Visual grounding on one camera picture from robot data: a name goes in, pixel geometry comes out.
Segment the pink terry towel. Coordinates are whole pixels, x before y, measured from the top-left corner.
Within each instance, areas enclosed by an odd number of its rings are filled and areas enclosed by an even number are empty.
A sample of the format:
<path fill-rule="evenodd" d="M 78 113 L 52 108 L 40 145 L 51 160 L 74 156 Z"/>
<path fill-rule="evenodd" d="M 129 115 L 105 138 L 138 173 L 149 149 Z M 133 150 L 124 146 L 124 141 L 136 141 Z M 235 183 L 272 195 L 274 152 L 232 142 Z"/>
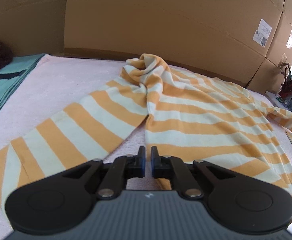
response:
<path fill-rule="evenodd" d="M 42 121 L 61 111 L 72 102 L 79 101 L 116 78 L 125 62 L 107 60 L 85 60 L 46 55 L 11 95 L 0 111 L 0 150 L 8 143 Z M 274 133 L 292 164 L 292 145 L 284 127 L 269 119 Z M 140 145 L 145 145 L 144 124 L 105 159 L 113 161 L 127 153 L 137 154 Z M 151 178 L 150 165 L 146 166 L 144 179 L 132 179 L 129 189 L 160 189 Z M 0 208 L 0 239 L 12 228 Z"/>

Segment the red leafed potted plant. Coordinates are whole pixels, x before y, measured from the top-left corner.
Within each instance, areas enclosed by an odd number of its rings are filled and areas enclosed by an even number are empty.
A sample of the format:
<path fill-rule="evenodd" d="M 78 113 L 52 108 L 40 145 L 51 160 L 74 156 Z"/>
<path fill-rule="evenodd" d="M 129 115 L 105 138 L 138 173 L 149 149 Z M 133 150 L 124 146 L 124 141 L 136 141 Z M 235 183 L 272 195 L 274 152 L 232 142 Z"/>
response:
<path fill-rule="evenodd" d="M 283 65 L 281 74 L 284 76 L 284 82 L 278 94 L 282 99 L 285 99 L 292 94 L 292 72 L 288 62 Z"/>

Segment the orange white striped sweater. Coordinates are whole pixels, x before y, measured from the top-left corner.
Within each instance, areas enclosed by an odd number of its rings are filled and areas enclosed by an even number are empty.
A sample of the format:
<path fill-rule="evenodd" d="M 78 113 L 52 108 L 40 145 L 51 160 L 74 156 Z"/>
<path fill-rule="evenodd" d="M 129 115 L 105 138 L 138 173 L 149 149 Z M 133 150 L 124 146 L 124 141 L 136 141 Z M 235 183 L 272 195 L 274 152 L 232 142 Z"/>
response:
<path fill-rule="evenodd" d="M 292 165 L 270 119 L 287 129 L 292 143 L 292 112 L 237 84 L 143 54 L 126 61 L 119 77 L 0 150 L 0 208 L 18 187 L 105 158 L 140 124 L 147 147 L 187 163 L 203 159 L 292 195 Z"/>

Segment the right cardboard box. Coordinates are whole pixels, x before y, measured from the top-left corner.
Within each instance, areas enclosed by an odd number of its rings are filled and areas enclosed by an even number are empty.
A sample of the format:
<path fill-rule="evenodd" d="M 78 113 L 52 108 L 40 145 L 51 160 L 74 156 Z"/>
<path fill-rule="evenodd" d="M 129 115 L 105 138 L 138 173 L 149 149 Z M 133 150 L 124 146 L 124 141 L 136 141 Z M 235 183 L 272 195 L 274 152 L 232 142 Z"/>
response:
<path fill-rule="evenodd" d="M 284 65 L 292 64 L 292 0 L 284 0 L 283 11 L 274 37 L 257 72 L 247 88 L 264 94 L 277 93 L 284 82 Z"/>

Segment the large centre cardboard box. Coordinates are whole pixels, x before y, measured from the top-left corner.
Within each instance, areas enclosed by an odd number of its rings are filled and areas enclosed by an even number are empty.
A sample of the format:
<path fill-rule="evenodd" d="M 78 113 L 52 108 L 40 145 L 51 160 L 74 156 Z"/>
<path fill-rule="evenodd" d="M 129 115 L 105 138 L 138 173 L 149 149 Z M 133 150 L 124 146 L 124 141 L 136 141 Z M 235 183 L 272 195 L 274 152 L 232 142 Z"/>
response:
<path fill-rule="evenodd" d="M 67 0 L 67 54 L 158 55 L 246 85 L 267 55 L 284 0 Z"/>

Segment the left cardboard box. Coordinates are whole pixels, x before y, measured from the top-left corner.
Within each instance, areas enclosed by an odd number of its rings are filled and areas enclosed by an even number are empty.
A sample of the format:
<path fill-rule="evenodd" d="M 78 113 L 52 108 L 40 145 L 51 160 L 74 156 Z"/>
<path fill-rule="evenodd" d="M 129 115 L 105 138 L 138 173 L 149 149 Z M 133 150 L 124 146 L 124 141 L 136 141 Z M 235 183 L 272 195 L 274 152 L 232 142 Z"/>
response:
<path fill-rule="evenodd" d="M 16 56 L 64 50 L 66 0 L 0 0 L 0 41 Z"/>

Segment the teal folded cloth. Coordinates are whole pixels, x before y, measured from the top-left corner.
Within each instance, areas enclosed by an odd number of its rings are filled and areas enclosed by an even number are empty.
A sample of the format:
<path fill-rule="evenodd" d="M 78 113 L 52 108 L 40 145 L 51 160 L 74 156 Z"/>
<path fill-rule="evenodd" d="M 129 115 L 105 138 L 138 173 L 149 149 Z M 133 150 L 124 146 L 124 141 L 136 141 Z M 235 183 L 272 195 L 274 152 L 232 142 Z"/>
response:
<path fill-rule="evenodd" d="M 37 66 L 44 54 L 14 57 L 0 70 L 0 110 L 25 78 Z"/>

